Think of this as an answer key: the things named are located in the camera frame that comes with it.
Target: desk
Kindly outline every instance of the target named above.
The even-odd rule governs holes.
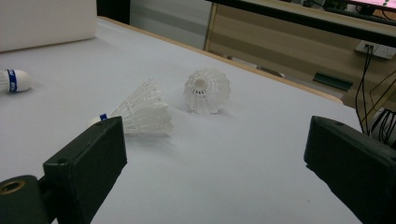
[[[396,47],[396,27],[280,0],[208,0],[331,33]]]
[[[303,160],[311,116],[359,129],[354,110],[208,55],[102,19],[93,39],[0,54],[35,78],[0,95],[0,179],[41,177],[92,117],[153,77],[174,130],[126,137],[128,164],[92,223],[360,223]],[[216,115],[184,103],[188,76],[205,67],[231,81]]]

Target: white shuttlecock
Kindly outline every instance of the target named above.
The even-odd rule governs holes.
[[[26,72],[7,69],[0,71],[0,91],[26,91],[33,80]]]
[[[184,85],[190,110],[200,114],[218,113],[230,97],[230,80],[217,69],[196,71]]]
[[[158,83],[149,79],[113,112],[92,119],[91,124],[121,116],[124,133],[169,133],[173,125],[167,108],[168,104],[162,99]]]

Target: black wire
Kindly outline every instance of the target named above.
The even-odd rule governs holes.
[[[361,115],[359,114],[359,107],[358,107],[358,97],[359,97],[359,92],[360,90],[363,93],[363,106],[364,106],[364,119],[365,119],[365,126],[366,126],[366,133],[369,134],[369,126],[368,126],[368,122],[367,122],[367,106],[366,106],[366,96],[365,96],[365,90],[364,90],[364,82],[365,82],[365,77],[366,77],[366,73],[367,70],[369,68],[370,65],[370,61],[373,57],[373,46],[368,46],[367,51],[366,51],[366,60],[364,62],[364,69],[363,69],[363,75],[361,77],[361,83],[359,84],[358,90],[356,91],[356,96],[355,96],[355,109],[356,109],[356,114],[358,116],[359,119],[359,124],[361,126],[361,131],[364,133],[364,128],[362,125],[362,120],[361,120]]]
[[[392,112],[392,119],[390,120],[390,124],[389,124],[389,128],[388,128],[388,133],[387,133],[387,138],[386,138],[386,143],[385,144],[389,143],[390,136],[392,135],[393,130],[395,129],[396,122],[393,122],[394,118],[395,118],[395,115],[396,114],[394,112]]]
[[[378,84],[376,84],[376,86],[374,86],[372,89],[370,89],[369,91],[369,95],[370,95],[370,99],[371,102],[373,104],[373,110],[374,111],[378,111],[378,109],[375,109],[375,104],[374,104],[374,100],[373,100],[373,90],[375,90],[376,88],[378,88],[385,80],[387,80],[387,78],[391,77],[392,75],[394,75],[396,73],[396,70],[394,70],[392,73],[390,73],[389,75],[387,75],[384,79],[382,79],[382,81]],[[389,85],[389,87],[385,90],[385,92],[387,92],[390,87],[396,82],[396,78],[393,80],[393,82]]]
[[[387,16],[387,14],[385,14],[385,11],[384,11],[384,10],[382,10],[382,15],[384,15],[384,17],[387,18],[388,20],[394,21],[393,19],[389,18],[389,17]]]
[[[378,131],[378,140],[381,142],[384,142],[385,138],[384,138],[384,130],[385,130],[385,126],[387,124],[388,118],[389,118],[389,111],[386,109],[385,111],[385,117],[384,119],[382,119],[381,122],[381,126],[379,127],[379,131]]]

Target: white panel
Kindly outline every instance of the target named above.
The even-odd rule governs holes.
[[[202,0],[132,0],[131,25],[203,49],[210,8]]]

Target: electrical cable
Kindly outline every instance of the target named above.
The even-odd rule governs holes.
[[[396,82],[396,78],[390,83],[390,85],[388,86],[388,88],[384,91],[384,93],[381,95],[381,97],[379,97],[379,99],[376,101],[376,103],[374,104],[374,100],[373,100],[373,90],[375,90],[376,88],[378,88],[385,80],[387,80],[389,77],[391,77],[392,75],[396,74],[396,70],[394,70],[393,72],[391,72],[389,75],[387,75],[384,79],[382,79],[381,82],[379,82],[378,84],[376,84],[376,86],[374,86],[372,89],[370,89],[369,91],[369,95],[370,95],[370,99],[371,102],[373,104],[373,110],[374,111],[378,111],[378,109],[375,108],[375,105],[384,97],[384,94],[393,86],[393,84]]]
[[[382,10],[382,15],[384,15],[385,18],[387,18],[390,21],[394,21],[394,19],[391,19],[387,14],[385,14],[385,10]]]
[[[374,54],[374,47],[372,45],[366,46],[367,51],[366,51],[366,60],[364,62],[364,68],[363,68],[363,75],[361,77],[361,83],[359,84],[358,90],[356,91],[356,96],[355,96],[355,109],[356,109],[356,114],[359,119],[359,124],[361,126],[361,131],[365,133],[363,125],[362,125],[362,120],[361,120],[361,115],[359,114],[359,107],[358,107],[358,97],[359,97],[359,92],[360,90],[362,91],[363,94],[363,107],[364,107],[364,120],[365,120],[365,128],[366,128],[366,133],[369,134],[369,126],[367,122],[367,106],[366,106],[366,97],[365,97],[365,89],[364,89],[364,82],[365,82],[365,77],[367,70],[370,65],[370,61],[373,57]]]

